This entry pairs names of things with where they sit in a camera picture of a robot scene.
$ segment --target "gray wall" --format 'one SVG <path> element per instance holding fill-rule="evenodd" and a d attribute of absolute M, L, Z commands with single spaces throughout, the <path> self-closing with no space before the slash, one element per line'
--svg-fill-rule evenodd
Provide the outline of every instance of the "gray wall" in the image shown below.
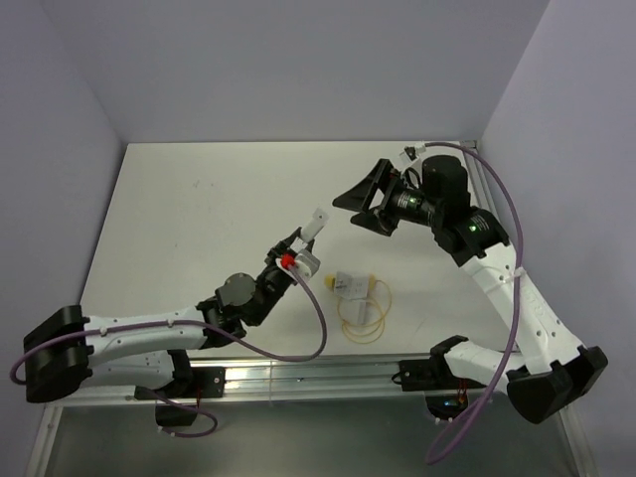
<path fill-rule="evenodd" d="M 129 142 L 481 136 L 548 0 L 42 0 Z"/>
<path fill-rule="evenodd" d="M 633 0 L 551 2 L 483 138 L 520 209 L 527 269 L 609 357 L 577 407 L 612 477 L 636 467 L 635 21 Z"/>
<path fill-rule="evenodd" d="M 2 475 L 22 475 L 42 413 L 10 364 L 26 333 L 78 301 L 121 152 L 38 2 L 0 2 Z"/>

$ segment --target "purple cable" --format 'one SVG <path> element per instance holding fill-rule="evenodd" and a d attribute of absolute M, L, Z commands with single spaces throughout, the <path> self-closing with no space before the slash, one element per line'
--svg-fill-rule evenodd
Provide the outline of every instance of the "purple cable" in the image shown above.
<path fill-rule="evenodd" d="M 245 346 L 246 348 L 259 353 L 260 355 L 263 355 L 266 358 L 272 359 L 272 360 L 277 360 L 277 361 L 283 361 L 283 362 L 288 362 L 288 363 L 301 363 L 301 362 L 305 362 L 305 361 L 311 361 L 314 358 L 317 358 L 318 356 L 320 356 L 320 354 L 323 352 L 323 350 L 325 349 L 325 346 L 327 345 L 327 321 L 325 320 L 325 314 L 322 311 L 322 308 L 320 307 L 320 304 L 318 303 L 318 299 L 316 298 L 316 295 L 314 295 L 314 292 L 311 291 L 311 288 L 309 288 L 309 285 L 302 279 L 302 277 L 298 274 L 298 272 L 294 269 L 294 268 L 289 268 L 288 269 L 289 272 L 291 273 L 291 275 L 294 277 L 294 279 L 296 280 L 296 282 L 301 286 L 301 288 L 305 291 L 305 293 L 307 293 L 307 296 L 309 297 L 309 299 L 311 300 L 311 303 L 314 305 L 314 308 L 316 309 L 316 313 L 318 315 L 318 320 L 320 321 L 320 328 L 322 330 L 322 339 L 320 341 L 320 346 L 318 347 L 318 349 L 312 353 L 311 355 L 308 356 L 279 356 L 279 355 L 274 355 L 273 353 L 269 353 L 268 351 L 264 351 L 261 350 L 260 348 L 256 347 L 255 345 L 251 345 L 250 343 L 247 343 L 245 341 L 243 341 L 241 338 L 237 338 L 236 336 L 228 333 L 225 330 L 222 330 L 221 328 L 218 328 L 214 325 L 210 325 L 208 323 L 203 323 L 201 321 L 195 321 L 195 320 L 174 320 L 174 324 L 175 325 L 190 325 L 190 326 L 199 326 L 201 328 L 207 328 L 209 330 L 214 331 L 215 333 L 218 333 L 220 335 L 225 336 L 226 338 L 235 341 L 237 343 L 239 343 L 240 345 Z M 108 333 L 121 333 L 121 332 L 126 332 L 126 331 L 132 331 L 132 330 L 142 330 L 142 329 L 146 329 L 146 328 L 158 328 L 158 327 L 166 327 L 169 326 L 167 321 L 150 321 L 148 323 L 137 323 L 134 325 L 120 325 L 120 326 L 113 326 L 107 329 Z M 86 338 L 88 336 L 94 336 L 94 335 L 100 335 L 101 331 L 100 330 L 87 330 L 87 331 L 75 331 L 74 333 L 69 333 L 68 335 L 64 335 L 64 336 L 59 336 L 57 338 L 54 338 L 52 340 L 46 341 L 38 346 L 36 346 L 35 348 L 29 350 L 28 352 L 26 352 L 16 363 L 14 363 L 14 365 L 11 367 L 11 371 L 9 372 L 9 378 L 11 379 L 11 381 L 13 383 L 15 383 L 16 385 L 20 385 L 23 386 L 25 385 L 27 382 L 25 380 L 21 380 L 20 378 L 18 378 L 18 370 L 20 369 L 20 367 L 32 356 L 34 356 L 35 354 L 41 352 L 42 350 L 46 350 L 47 348 L 50 348 L 51 346 L 57 345 L 59 343 L 63 343 L 65 341 L 71 341 L 71 340 L 78 340 L 80 338 Z M 209 419 L 212 420 L 213 422 L 213 426 L 203 432 L 198 432 L 198 433 L 192 433 L 192 434 L 188 434 L 188 433 L 183 433 L 183 432 L 175 432 L 172 429 L 166 429 L 166 428 L 162 428 L 162 430 L 170 435 L 174 434 L 177 437 L 203 437 L 205 435 L 209 435 L 211 433 L 213 433 L 215 431 L 215 429 L 217 428 L 217 426 L 219 425 L 219 422 L 217 421 L 217 419 L 214 417 L 213 414 L 211 414 L 210 412 L 206 412 L 204 410 L 201 410 L 199 408 L 195 408 L 195 407 L 190 407 L 184 404 L 180 404 L 178 402 L 174 402 L 173 400 L 167 399 L 166 397 L 162 397 L 161 395 L 155 393 L 152 390 L 148 390 L 146 388 L 144 388 L 147 392 L 150 392 L 156 399 L 161 400 L 162 402 L 165 402 L 166 404 L 169 405 L 173 405 L 179 409 L 183 409 L 183 410 L 188 410 L 191 412 L 196 412 L 197 414 L 201 414 L 204 415 L 206 417 L 208 417 Z"/>
<path fill-rule="evenodd" d="M 427 142 L 424 144 L 425 147 L 451 147 L 453 149 L 458 149 L 462 151 L 464 154 L 468 154 L 473 157 L 477 162 L 479 162 L 492 176 L 497 185 L 499 186 L 502 194 L 506 198 L 506 202 L 508 203 L 508 207 L 510 208 L 510 213 L 513 217 L 513 221 L 515 223 L 515 229 L 517 232 L 517 257 L 515 259 L 515 269 L 521 267 L 522 259 L 524 257 L 524 234 L 521 229 L 521 221 L 519 220 L 519 215 L 517 214 L 517 208 L 515 208 L 515 204 L 513 203 L 513 199 L 508 193 L 508 189 L 502 182 L 501 178 L 497 175 L 495 170 L 491 167 L 490 164 L 486 162 L 484 158 L 482 158 L 476 152 L 470 150 L 464 146 L 458 146 L 456 144 L 452 144 L 450 142 Z M 515 276 L 513 281 L 513 319 L 512 324 L 510 326 L 510 335 L 508 336 L 508 342 L 506 343 L 506 348 L 504 350 L 504 354 L 502 356 L 501 362 L 499 363 L 499 367 L 497 371 L 495 371 L 495 375 L 493 379 L 486 387 L 484 393 L 474 400 L 461 414 L 457 416 L 457 418 L 453 419 L 451 423 L 449 423 L 439 434 L 435 437 L 432 444 L 428 448 L 428 452 L 426 452 L 426 464 L 433 465 L 437 462 L 443 460 L 450 454 L 455 448 L 459 445 L 461 440 L 466 436 L 470 427 L 473 425 L 475 419 L 480 414 L 488 399 L 495 391 L 495 387 L 497 383 L 501 379 L 504 374 L 504 370 L 506 369 L 506 365 L 508 364 L 508 360 L 510 359 L 510 355 L 513 352 L 513 348 L 515 346 L 515 338 L 517 337 L 517 329 L 519 328 L 519 315 L 520 315 L 520 277 Z M 435 449 L 439 445 L 441 439 L 452 429 L 455 428 L 462 421 L 466 421 L 457 434 L 451 439 L 451 441 L 437 454 L 435 454 Z"/>

